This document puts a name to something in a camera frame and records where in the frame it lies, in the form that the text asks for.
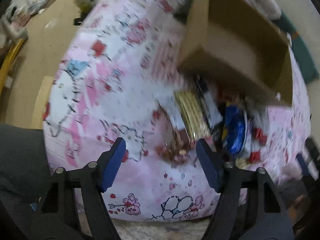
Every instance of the blue package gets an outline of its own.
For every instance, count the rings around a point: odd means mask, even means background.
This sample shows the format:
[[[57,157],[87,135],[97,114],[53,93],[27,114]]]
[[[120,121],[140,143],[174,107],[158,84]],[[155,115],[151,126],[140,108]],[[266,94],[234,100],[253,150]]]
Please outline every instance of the blue package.
[[[224,120],[222,145],[228,153],[235,155],[241,151],[245,138],[243,112],[237,106],[229,105],[226,107]]]

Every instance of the pink tablecloth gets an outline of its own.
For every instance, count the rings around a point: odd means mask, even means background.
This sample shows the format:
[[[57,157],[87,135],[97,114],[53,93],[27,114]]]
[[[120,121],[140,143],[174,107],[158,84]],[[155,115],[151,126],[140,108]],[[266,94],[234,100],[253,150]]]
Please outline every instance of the pink tablecloth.
[[[172,12],[182,0],[100,0],[76,33],[55,76],[43,123],[52,171],[81,168],[117,137],[127,156],[103,194],[112,218],[179,221],[213,213],[218,194],[199,162],[173,167],[158,155],[172,131],[156,99],[191,87],[176,71],[184,26]],[[308,95],[291,52],[292,109],[270,107],[262,161],[272,179],[294,161],[310,134]]]

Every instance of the hello kitty print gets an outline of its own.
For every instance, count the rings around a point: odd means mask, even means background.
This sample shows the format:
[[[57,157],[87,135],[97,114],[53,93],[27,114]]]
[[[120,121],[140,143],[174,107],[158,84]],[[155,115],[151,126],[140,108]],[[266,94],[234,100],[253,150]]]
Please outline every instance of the hello kitty print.
[[[103,194],[112,218],[190,220],[213,214],[218,202],[195,152],[183,166],[159,156],[171,143],[172,130],[157,98],[193,86],[176,70],[185,27],[173,14],[184,1],[98,0],[52,84],[43,116],[52,172],[82,168],[117,137],[126,141],[115,182]],[[306,87],[292,52],[291,59],[292,109],[268,110],[271,136],[261,162],[249,167],[264,166],[277,183],[288,179],[282,167],[299,151],[305,153],[303,142],[310,134]]]

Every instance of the cartoon print tablecloth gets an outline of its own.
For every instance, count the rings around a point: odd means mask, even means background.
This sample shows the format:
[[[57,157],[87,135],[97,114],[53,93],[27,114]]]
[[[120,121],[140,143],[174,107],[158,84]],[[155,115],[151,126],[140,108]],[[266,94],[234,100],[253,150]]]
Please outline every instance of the cartoon print tablecloth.
[[[156,99],[192,86],[176,71],[184,26],[172,12],[181,1],[99,0],[54,79],[43,122],[52,172],[82,168],[117,137],[126,140],[116,180],[103,194],[112,218],[189,220],[212,214],[219,198],[199,161],[174,167],[158,155],[172,131]],[[293,107],[268,109],[262,161],[249,167],[265,167],[277,183],[310,134],[306,87],[292,52],[291,59]]]

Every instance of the dark green object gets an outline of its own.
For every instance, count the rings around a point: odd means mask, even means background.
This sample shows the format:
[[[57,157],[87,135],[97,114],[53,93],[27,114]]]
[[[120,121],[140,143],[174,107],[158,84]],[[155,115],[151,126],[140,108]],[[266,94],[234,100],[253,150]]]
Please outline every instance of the dark green object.
[[[273,23],[276,24],[283,32],[290,33],[292,51],[299,64],[304,82],[308,84],[314,79],[319,78],[318,70],[316,69],[316,65],[307,46],[288,17],[282,12],[281,18],[273,21]]]

